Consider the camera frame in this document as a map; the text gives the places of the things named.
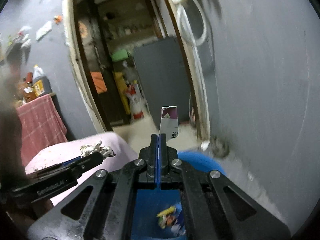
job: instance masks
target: silver screw head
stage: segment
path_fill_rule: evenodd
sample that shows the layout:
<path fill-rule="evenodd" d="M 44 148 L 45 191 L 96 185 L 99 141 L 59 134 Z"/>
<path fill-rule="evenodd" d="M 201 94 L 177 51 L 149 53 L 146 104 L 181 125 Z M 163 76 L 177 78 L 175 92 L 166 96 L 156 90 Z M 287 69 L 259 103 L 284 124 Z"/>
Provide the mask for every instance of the silver screw head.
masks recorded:
<path fill-rule="evenodd" d="M 211 171 L 211 172 L 210 172 L 210 176 L 211 176 L 211 178 L 213 178 L 213 179 L 219 178 L 220 175 L 221 175 L 221 173 L 220 173 L 219 171 Z"/>
<path fill-rule="evenodd" d="M 180 166 L 182 164 L 182 161 L 179 160 L 179 159 L 174 159 L 174 160 L 171 161 L 171 164 L 173 166 Z"/>
<path fill-rule="evenodd" d="M 133 161 L 133 163 L 134 163 L 135 165 L 137 165 L 137 166 L 141 166 L 141 165 L 144 164 L 144 160 L 142 160 L 142 159 L 136 159 L 136 160 Z"/>
<path fill-rule="evenodd" d="M 96 176 L 98 178 L 103 178 L 104 176 L 106 176 L 107 172 L 105 170 L 98 170 L 96 171 Z"/>

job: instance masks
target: shelf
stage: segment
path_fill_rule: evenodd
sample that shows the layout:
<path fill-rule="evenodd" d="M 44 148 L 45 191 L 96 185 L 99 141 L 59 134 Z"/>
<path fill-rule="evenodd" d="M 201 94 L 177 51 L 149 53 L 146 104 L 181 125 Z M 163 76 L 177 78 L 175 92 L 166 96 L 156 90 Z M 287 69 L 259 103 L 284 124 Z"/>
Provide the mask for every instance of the shelf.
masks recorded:
<path fill-rule="evenodd" d="M 132 15 L 126 15 L 125 17 L 116 17 L 111 20 L 104 20 L 104 22 L 107 24 L 119 25 L 122 22 L 130 22 L 130 21 L 137 20 L 139 18 L 147 18 L 148 23 L 152 22 L 152 18 L 148 14 L 147 10 L 143 10 L 143 12 L 139 11 L 139 12 L 132 14 Z"/>
<path fill-rule="evenodd" d="M 131 35 L 123 36 L 121 38 L 108 41 L 107 45 L 108 45 L 108 47 L 110 46 L 110 47 L 114 48 L 119 45 L 134 43 L 139 40 L 143 40 L 145 38 L 152 37 L 152 36 L 155 36 L 155 32 L 154 32 L 153 28 L 148 28 L 148 29 L 142 30 L 140 32 L 133 33 Z"/>

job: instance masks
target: wooden door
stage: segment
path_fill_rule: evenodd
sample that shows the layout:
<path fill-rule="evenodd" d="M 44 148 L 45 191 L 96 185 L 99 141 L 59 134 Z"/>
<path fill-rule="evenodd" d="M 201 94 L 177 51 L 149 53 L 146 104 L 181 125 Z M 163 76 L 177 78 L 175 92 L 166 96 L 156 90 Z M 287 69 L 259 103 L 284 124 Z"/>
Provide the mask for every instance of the wooden door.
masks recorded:
<path fill-rule="evenodd" d="M 102 109 L 111 126 L 128 124 L 129 119 L 113 78 L 112 61 L 108 53 L 94 0 L 83 0 L 76 6 L 77 20 L 90 73 Z"/>

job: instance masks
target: refrigerator door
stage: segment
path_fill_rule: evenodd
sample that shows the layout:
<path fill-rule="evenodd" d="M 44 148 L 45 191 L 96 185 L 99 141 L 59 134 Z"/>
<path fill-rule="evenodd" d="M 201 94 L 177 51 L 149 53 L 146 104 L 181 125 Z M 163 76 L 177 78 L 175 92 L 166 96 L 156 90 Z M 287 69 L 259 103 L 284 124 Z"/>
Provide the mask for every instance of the refrigerator door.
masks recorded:
<path fill-rule="evenodd" d="M 156 127 L 163 106 L 177 106 L 178 122 L 189 121 L 190 86 L 176 38 L 136 47 L 133 57 Z"/>

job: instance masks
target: white cable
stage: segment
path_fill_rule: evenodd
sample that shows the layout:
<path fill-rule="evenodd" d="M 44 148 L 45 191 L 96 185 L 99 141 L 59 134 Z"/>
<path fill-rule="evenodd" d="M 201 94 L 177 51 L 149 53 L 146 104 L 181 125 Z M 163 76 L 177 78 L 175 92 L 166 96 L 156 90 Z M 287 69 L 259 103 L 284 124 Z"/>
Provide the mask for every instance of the white cable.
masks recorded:
<path fill-rule="evenodd" d="M 190 121 L 192 120 L 192 116 L 191 116 L 191 112 L 190 112 L 190 104 L 191 104 L 191 93 L 190 93 L 190 96 L 189 96 L 189 119 Z"/>
<path fill-rule="evenodd" d="M 201 5 L 199 4 L 199 2 L 197 0 L 193 0 L 193 2 L 195 3 L 195 5 L 198 8 L 200 15 L 201 15 L 202 22 L 203 22 L 203 32 L 202 32 L 202 35 L 200 36 L 200 38 L 199 39 L 191 39 L 186 34 L 187 31 L 182 26 L 181 15 L 183 13 L 185 15 L 185 17 L 187 18 L 187 14 L 185 12 L 184 7 L 181 4 L 179 4 L 178 8 L 177 8 L 177 25 L 178 25 L 178 30 L 179 30 L 181 36 L 183 37 L 183 39 L 187 43 L 194 45 L 194 46 L 200 46 L 202 43 L 204 43 L 204 41 L 207 37 L 207 23 L 206 23 L 205 14 L 201 8 Z"/>
<path fill-rule="evenodd" d="M 194 35 L 192 33 L 190 22 L 189 22 L 189 20 L 187 18 L 186 18 L 186 27 L 188 29 L 188 32 L 190 33 L 191 41 L 194 43 L 195 42 L 195 37 L 194 37 Z M 199 85 L 202 86 L 201 98 L 203 100 L 203 104 L 204 104 L 204 107 L 205 107 L 206 120 L 205 120 L 205 122 L 202 120 L 202 123 L 206 124 L 207 133 L 208 133 L 208 135 L 210 135 L 208 98 L 207 98 L 207 91 L 206 91 L 205 84 L 204 84 L 204 76 L 203 76 L 203 72 L 202 72 L 202 68 L 201 68 L 200 57 L 199 57 L 199 53 L 198 53 L 198 48 L 196 46 L 193 46 L 192 50 L 193 50 L 193 55 L 194 55 L 194 58 L 195 58 L 196 74 L 197 74 L 198 79 L 200 81 Z"/>

